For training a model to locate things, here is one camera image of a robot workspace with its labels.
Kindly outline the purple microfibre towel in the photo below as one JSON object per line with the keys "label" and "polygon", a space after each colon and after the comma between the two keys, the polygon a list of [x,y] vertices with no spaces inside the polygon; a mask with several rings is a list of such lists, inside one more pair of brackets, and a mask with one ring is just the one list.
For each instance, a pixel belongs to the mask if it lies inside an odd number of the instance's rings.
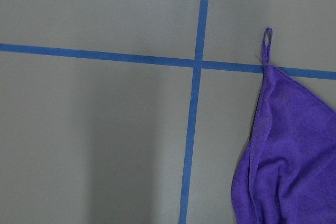
{"label": "purple microfibre towel", "polygon": [[262,86],[231,187],[236,222],[335,223],[335,109],[270,63],[271,40],[266,28]]}

